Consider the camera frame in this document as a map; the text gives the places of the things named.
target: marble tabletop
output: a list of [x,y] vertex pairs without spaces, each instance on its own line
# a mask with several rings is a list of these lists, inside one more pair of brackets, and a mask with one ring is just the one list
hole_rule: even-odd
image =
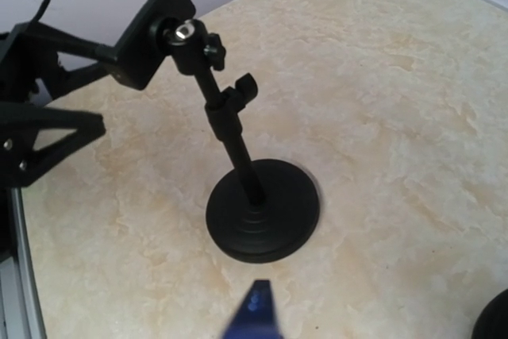
[[[48,337],[219,338],[270,279],[286,338],[469,338],[508,287],[508,14],[481,0],[236,0],[206,15],[250,71],[254,158],[314,174],[316,232],[243,264],[206,230],[231,168],[193,79],[167,60],[53,103],[108,133],[24,190]],[[50,137],[41,138],[42,143]]]

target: beige marble surface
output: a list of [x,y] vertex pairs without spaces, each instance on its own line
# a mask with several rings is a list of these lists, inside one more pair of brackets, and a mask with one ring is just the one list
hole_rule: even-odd
[[237,0],[204,17],[251,71],[255,158],[310,170],[316,233],[249,265],[205,227],[230,169],[192,79],[54,106],[108,133],[24,191],[50,338],[218,338],[256,278],[286,338],[468,338],[508,287],[508,15],[480,0]]

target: circular base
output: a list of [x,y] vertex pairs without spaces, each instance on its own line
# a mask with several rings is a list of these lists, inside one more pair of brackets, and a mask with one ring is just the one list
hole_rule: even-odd
[[235,171],[214,188],[206,224],[217,246],[240,261],[266,263],[298,250],[316,228],[319,197],[300,168],[281,160],[256,160],[252,166],[266,200],[251,206]]
[[508,290],[485,307],[475,324],[471,339],[508,338]]

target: blue object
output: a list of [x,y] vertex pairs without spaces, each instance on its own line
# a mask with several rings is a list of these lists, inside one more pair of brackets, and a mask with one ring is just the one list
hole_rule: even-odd
[[281,339],[270,281],[257,280],[245,296],[223,339]]

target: bolt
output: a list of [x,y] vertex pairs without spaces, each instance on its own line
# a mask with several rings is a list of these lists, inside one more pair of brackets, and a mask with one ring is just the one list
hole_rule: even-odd
[[195,31],[196,28],[194,27],[194,24],[192,24],[192,20],[187,20],[185,23],[183,23],[180,27],[176,29],[175,35],[179,40],[184,41],[187,40],[189,37],[192,37]]
[[10,151],[10,149],[13,147],[13,140],[8,139],[7,141],[3,142],[3,148],[6,151]]

